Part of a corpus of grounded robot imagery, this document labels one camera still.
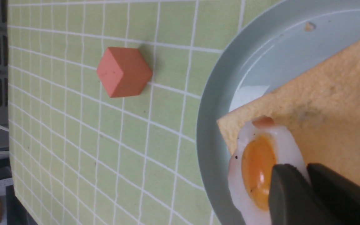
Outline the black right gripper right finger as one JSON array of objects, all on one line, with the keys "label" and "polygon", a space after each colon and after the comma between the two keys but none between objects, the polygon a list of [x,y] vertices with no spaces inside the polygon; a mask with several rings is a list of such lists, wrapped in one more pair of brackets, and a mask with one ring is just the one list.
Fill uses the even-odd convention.
[{"label": "black right gripper right finger", "polygon": [[315,194],[343,225],[360,225],[360,186],[330,168],[307,166]]}]

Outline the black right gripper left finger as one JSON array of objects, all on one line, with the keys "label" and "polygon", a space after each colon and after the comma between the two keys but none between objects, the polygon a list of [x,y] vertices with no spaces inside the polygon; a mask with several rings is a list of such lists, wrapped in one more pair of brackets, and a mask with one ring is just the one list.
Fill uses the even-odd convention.
[{"label": "black right gripper left finger", "polygon": [[341,225],[314,193],[296,167],[278,164],[272,168],[268,198],[273,225]]}]

